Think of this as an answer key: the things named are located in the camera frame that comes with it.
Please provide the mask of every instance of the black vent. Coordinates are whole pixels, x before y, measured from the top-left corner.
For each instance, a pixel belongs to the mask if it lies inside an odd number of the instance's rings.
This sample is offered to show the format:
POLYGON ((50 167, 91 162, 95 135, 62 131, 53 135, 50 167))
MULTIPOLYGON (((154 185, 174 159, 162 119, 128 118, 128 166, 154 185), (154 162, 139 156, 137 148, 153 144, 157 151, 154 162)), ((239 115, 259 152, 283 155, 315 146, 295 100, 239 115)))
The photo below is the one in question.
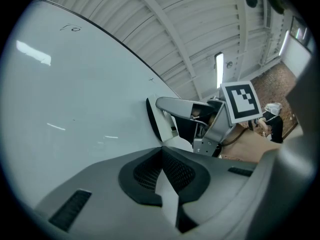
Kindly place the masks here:
POLYGON ((155 192, 161 170, 162 157, 157 154, 139 164, 133 171, 133 177, 142 187, 155 192))
POLYGON ((194 169, 165 152, 162 153, 162 166, 177 194, 195 179, 194 169))
POLYGON ((229 168, 228 172, 231 172, 231 173, 234 173, 234 174, 243 175, 243 176, 247 176, 247 177, 250 177, 251 174, 253 173, 252 170, 246 170, 246 169, 241 169, 241 168, 237 168, 237 167, 229 168))
POLYGON ((91 192, 85 190, 77 190, 49 219, 49 222, 67 232, 89 200, 91 194, 91 192))

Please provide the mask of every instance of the ceiling beam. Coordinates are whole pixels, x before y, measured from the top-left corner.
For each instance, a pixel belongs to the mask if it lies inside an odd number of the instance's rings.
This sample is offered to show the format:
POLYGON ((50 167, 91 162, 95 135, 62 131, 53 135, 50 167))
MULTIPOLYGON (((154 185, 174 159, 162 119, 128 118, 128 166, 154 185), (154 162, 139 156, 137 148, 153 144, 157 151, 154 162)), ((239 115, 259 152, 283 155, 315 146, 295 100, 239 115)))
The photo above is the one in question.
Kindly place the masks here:
MULTIPOLYGON (((160 21, 166 32, 169 34, 171 37, 172 42, 174 45, 177 47, 177 50, 182 57, 182 60, 185 64, 186 69, 189 71, 191 78, 193 79, 196 77, 195 70, 192 66, 190 57, 188 55, 187 49, 185 47, 185 44, 181 40, 177 30, 175 29, 174 25, 170 21, 169 17, 166 15, 166 13, 162 10, 160 5, 157 3, 156 0, 141 0, 144 2, 144 4, 154 13, 155 17, 160 21)), ((200 88, 198 84, 192 80, 194 84, 194 88, 196 90, 196 93, 199 97, 199 100, 202 99, 202 95, 200 92, 200 88)))
POLYGON ((239 41, 239 54, 242 54, 238 57, 237 61, 237 72, 235 79, 239 80, 242 72, 242 64, 247 51, 248 46, 248 12, 247 12, 247 2, 246 0, 235 0, 236 7, 238 9, 239 17, 239 28, 240 28, 240 41, 239 41))

